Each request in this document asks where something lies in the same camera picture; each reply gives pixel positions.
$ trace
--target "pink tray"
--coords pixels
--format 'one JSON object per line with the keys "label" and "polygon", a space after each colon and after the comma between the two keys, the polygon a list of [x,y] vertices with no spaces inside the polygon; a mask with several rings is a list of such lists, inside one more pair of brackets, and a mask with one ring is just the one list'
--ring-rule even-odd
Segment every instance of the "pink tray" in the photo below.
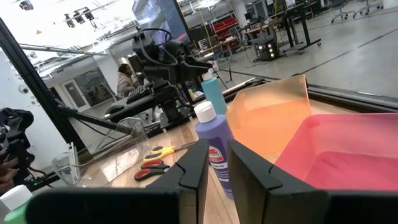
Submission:
{"label": "pink tray", "polygon": [[311,116],[275,164],[319,189],[397,190],[398,114]]}

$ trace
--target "white cap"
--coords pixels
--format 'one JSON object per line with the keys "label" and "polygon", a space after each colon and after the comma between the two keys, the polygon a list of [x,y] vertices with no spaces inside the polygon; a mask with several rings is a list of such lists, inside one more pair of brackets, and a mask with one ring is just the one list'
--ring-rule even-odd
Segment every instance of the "white cap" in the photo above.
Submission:
{"label": "white cap", "polygon": [[217,114],[214,110],[213,104],[210,101],[206,101],[200,103],[198,106],[194,108],[195,113],[197,114],[198,120],[201,123],[206,123],[215,119]]}
{"label": "white cap", "polygon": [[31,197],[32,193],[25,185],[18,185],[2,195],[0,200],[12,211],[25,204]]}
{"label": "white cap", "polygon": [[203,81],[209,80],[211,78],[213,78],[213,76],[211,75],[211,70],[209,69],[208,72],[204,73],[201,77],[203,78]]}

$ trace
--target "floor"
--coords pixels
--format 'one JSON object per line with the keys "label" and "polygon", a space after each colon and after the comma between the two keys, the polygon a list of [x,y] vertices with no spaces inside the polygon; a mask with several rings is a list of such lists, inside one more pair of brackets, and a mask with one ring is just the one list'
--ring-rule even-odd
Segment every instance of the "floor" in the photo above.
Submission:
{"label": "floor", "polygon": [[[344,11],[357,11],[364,5],[363,2],[352,2]],[[347,20],[337,18],[332,24],[331,19],[336,14],[338,11],[329,11],[307,22],[310,38],[321,38],[321,47],[309,47],[303,55],[289,52],[288,57],[256,66],[248,60],[248,56],[254,58],[254,50],[247,49],[248,56],[245,52],[234,55],[237,62],[231,64],[232,71],[275,78],[304,72],[309,84],[398,97],[398,7],[373,8],[368,16],[358,14],[353,19],[350,15]],[[296,29],[299,40],[304,41],[302,25],[297,24]],[[220,68],[228,67],[228,63],[220,64]],[[226,72],[221,73],[224,80],[228,76]],[[248,77],[233,74],[233,79],[234,83],[239,83]]]}

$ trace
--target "orange translucent sheet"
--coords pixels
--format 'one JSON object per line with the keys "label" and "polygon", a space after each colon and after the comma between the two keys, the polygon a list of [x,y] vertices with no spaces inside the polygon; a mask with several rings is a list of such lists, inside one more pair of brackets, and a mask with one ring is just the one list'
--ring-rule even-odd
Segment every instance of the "orange translucent sheet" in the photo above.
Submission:
{"label": "orange translucent sheet", "polygon": [[275,162],[311,115],[305,76],[240,91],[226,114],[234,138]]}

